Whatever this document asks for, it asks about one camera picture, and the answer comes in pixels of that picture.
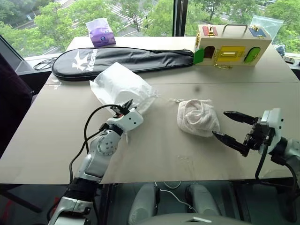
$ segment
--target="glass window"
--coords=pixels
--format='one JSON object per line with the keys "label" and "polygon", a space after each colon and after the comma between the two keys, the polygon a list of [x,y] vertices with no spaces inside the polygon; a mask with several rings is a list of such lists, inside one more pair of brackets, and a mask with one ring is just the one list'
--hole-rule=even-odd
{"label": "glass window", "polygon": [[273,44],[285,45],[287,55],[295,53],[295,56],[299,56],[299,12],[300,0],[189,0],[185,34],[195,36],[198,24],[250,25],[253,19],[264,19],[264,23],[269,20],[266,27],[273,27],[274,31],[281,20],[283,24],[273,39]]}
{"label": "glass window", "polygon": [[0,0],[0,34],[23,57],[64,52],[103,17],[115,36],[171,36],[173,0]]}

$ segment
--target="white towel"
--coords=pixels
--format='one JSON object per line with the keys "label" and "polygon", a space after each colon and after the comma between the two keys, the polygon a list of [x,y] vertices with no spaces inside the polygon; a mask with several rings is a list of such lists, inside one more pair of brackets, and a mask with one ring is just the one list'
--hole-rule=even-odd
{"label": "white towel", "polygon": [[185,132],[203,137],[220,131],[220,124],[211,100],[189,100],[178,105],[177,124]]}

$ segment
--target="table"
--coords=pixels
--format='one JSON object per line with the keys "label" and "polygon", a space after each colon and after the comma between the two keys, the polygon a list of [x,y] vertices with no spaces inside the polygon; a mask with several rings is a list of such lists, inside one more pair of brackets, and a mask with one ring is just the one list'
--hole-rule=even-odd
{"label": "table", "polygon": [[[193,40],[194,37],[116,37],[119,46],[157,49],[191,49]],[[77,37],[69,49],[90,44],[87,37]],[[245,158],[215,137],[182,132],[176,122],[177,104],[168,98],[211,99],[221,131],[240,142],[251,127],[230,120],[223,111],[262,116],[264,110],[280,107],[285,118],[283,136],[299,139],[299,81],[272,46],[249,70],[193,66],[141,76],[158,90],[160,97],[145,113],[144,123],[129,133],[129,143],[122,138],[103,183],[254,178],[260,158],[257,152],[250,151]],[[68,164],[83,143],[86,119],[100,105],[88,82],[66,82],[50,76],[0,160],[0,183],[68,183]],[[96,114],[88,135],[109,116],[107,110]],[[74,163],[74,171],[83,157],[84,154]],[[271,162],[270,157],[265,160],[261,177],[289,176],[289,171]]]}

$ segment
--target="white logo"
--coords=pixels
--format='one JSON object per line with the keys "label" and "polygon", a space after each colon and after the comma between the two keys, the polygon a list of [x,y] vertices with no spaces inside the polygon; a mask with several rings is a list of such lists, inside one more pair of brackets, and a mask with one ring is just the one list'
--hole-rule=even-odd
{"label": "white logo", "polygon": [[89,54],[87,54],[83,59],[80,59],[80,55],[79,55],[79,51],[77,52],[76,56],[75,56],[75,60],[76,60],[76,63],[72,63],[72,67],[73,68],[76,68],[76,69],[79,69],[81,71],[83,71],[84,69],[88,70],[88,71],[91,71],[93,72],[93,69],[94,69],[94,64],[95,64],[95,60],[96,60],[96,55],[97,55],[97,51],[98,49],[95,48],[93,49],[93,53],[91,54],[91,57],[90,57],[90,61],[88,63],[88,56]]}

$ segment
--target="robotic arm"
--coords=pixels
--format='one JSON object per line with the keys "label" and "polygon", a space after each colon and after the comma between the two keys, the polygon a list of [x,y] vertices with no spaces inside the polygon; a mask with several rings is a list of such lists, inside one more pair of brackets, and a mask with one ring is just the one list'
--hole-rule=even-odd
{"label": "robotic arm", "polygon": [[122,112],[112,108],[116,115],[102,125],[102,132],[90,143],[90,151],[79,167],[73,181],[61,198],[48,225],[88,225],[93,199],[123,132],[132,130],[143,122],[136,109]]}
{"label": "robotic arm", "polygon": [[218,140],[239,151],[244,157],[250,149],[257,150],[262,156],[271,155],[271,161],[291,168],[297,177],[300,187],[300,142],[285,139],[281,136],[284,119],[280,109],[264,111],[262,117],[252,117],[240,112],[226,111],[224,114],[232,120],[252,125],[244,143],[237,142],[233,137],[214,132]]}

